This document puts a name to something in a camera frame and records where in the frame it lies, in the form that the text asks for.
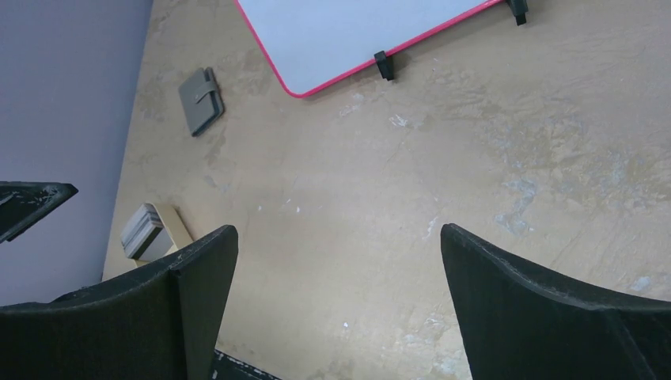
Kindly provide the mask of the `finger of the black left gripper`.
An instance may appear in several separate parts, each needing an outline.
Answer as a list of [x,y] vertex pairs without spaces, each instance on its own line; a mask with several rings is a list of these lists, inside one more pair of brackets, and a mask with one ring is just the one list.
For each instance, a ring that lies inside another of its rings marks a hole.
[[1,242],[12,241],[78,193],[58,182],[1,182]]

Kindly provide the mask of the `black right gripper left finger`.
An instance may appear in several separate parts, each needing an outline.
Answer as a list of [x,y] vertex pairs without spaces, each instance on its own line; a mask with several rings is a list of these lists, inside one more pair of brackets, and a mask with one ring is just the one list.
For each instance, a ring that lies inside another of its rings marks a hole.
[[2,307],[2,378],[208,379],[237,256],[225,225],[52,302]]

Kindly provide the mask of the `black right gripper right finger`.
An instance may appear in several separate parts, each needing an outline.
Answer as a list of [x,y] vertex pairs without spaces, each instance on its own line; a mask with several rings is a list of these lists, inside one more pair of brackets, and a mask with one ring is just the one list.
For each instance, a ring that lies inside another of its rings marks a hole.
[[441,252],[473,378],[669,378],[667,301],[573,279],[453,223]]

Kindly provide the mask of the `grey leather card holder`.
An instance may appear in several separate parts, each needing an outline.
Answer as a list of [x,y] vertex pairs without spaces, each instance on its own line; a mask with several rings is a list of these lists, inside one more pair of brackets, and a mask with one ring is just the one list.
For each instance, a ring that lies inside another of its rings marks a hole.
[[225,111],[211,67],[194,71],[179,86],[178,92],[192,137],[201,135]]

